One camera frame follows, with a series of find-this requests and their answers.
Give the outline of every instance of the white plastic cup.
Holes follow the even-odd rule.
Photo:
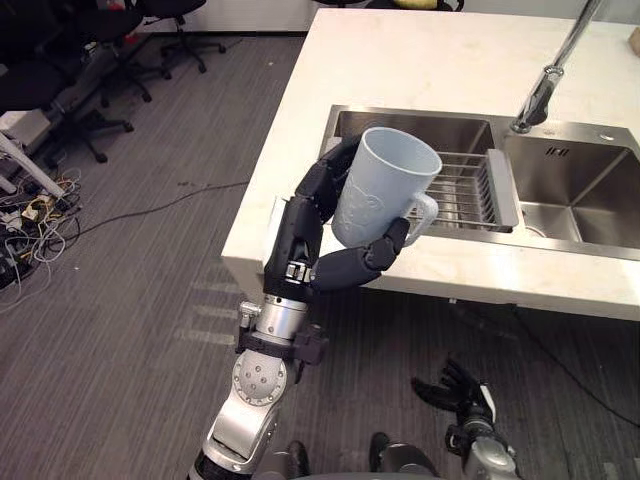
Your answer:
[[[423,217],[407,235],[405,246],[411,245],[438,215],[438,204],[424,191],[441,169],[442,160],[422,140],[393,128],[366,130],[333,217],[333,234],[348,248],[367,245],[418,205]]]

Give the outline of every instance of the white countertop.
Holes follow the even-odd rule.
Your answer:
[[[222,257],[260,299],[274,198],[317,160],[332,105],[513,116],[573,21],[321,9],[295,66]],[[621,126],[640,139],[633,26],[593,23],[565,66],[549,118]],[[341,248],[325,228],[323,252]],[[640,262],[423,236],[368,286],[640,320]]]

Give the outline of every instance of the black cable on floor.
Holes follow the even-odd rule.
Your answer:
[[[529,340],[531,340],[533,343],[535,343],[538,348],[540,350],[542,350],[551,360],[553,360],[563,371],[564,373],[566,373],[569,378],[571,378],[571,380],[573,380],[575,382],[575,384],[580,387],[580,389],[586,393],[589,397],[591,397],[592,400],[594,400],[595,402],[597,402],[598,404],[600,404],[600,406],[602,408],[604,408],[606,411],[608,411],[609,413],[611,413],[612,415],[618,417],[620,420],[627,422],[631,425],[633,425],[636,428],[640,428],[640,423],[630,419],[629,417],[626,417],[625,415],[617,412],[616,410],[614,410],[613,408],[611,408],[609,405],[607,405],[604,400],[601,400],[598,396],[596,396],[595,393],[593,393],[584,383],[582,383],[580,381],[580,379],[571,371],[569,370],[569,368],[560,361],[560,359],[558,359],[558,357],[556,357],[553,352],[551,352],[547,346],[542,342],[542,340],[540,340],[532,331],[531,329],[527,326],[527,324],[524,322],[524,320],[522,319],[522,316],[520,315],[520,312],[518,312],[517,307],[515,305],[512,305],[511,308],[511,312],[513,313],[513,316],[515,317],[516,321],[520,324],[520,327],[522,328],[522,330],[525,331],[525,333],[527,334],[527,336],[529,337]]]
[[[150,213],[159,212],[159,211],[164,210],[166,208],[172,207],[172,206],[174,206],[174,205],[186,200],[187,198],[191,198],[191,197],[193,197],[195,195],[198,195],[200,193],[203,193],[203,192],[210,192],[210,191],[213,191],[213,190],[222,190],[224,188],[239,187],[239,186],[242,186],[242,185],[247,185],[248,183],[249,183],[249,181],[247,180],[247,181],[244,181],[244,182],[229,183],[229,184],[226,184],[226,185],[215,185],[215,186],[211,186],[211,187],[204,187],[204,188],[201,188],[199,190],[195,190],[195,191],[193,191],[191,193],[187,193],[187,194],[185,194],[185,195],[183,195],[181,197],[176,198],[175,200],[173,200],[173,201],[171,201],[169,203],[165,203],[164,205],[160,205],[159,207],[150,208],[148,210],[140,210],[138,212],[125,213],[125,214],[122,214],[122,215],[116,215],[115,217],[107,218],[106,220],[98,222],[95,225],[90,226],[89,228],[86,228],[84,230],[78,231],[77,233],[75,233],[71,237],[65,238],[65,240],[72,240],[72,239],[73,240],[77,240],[80,236],[85,235],[85,234],[87,234],[89,232],[92,232],[92,231],[94,231],[94,230],[96,230],[96,229],[98,229],[98,228],[100,228],[100,227],[102,227],[104,225],[107,225],[107,224],[109,224],[111,222],[115,222],[116,220],[123,220],[125,218],[139,217],[139,216],[142,216],[142,215],[148,215]]]

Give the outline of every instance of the chrome faucet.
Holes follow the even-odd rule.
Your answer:
[[[601,3],[602,0],[587,1],[555,60],[542,70],[542,75],[540,75],[531,94],[524,102],[517,118],[511,124],[511,130],[516,133],[527,133],[532,126],[539,125],[547,119],[549,100],[551,100],[556,85],[560,83],[560,79],[564,75],[564,64]]]

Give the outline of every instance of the wire drying rack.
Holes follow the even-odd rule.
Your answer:
[[[502,153],[493,150],[486,154],[437,152],[442,170],[426,190],[438,202],[439,213],[433,225],[494,232],[510,232],[514,212],[505,202],[512,203],[505,178],[509,178]],[[416,209],[409,219],[418,220],[422,214]]]

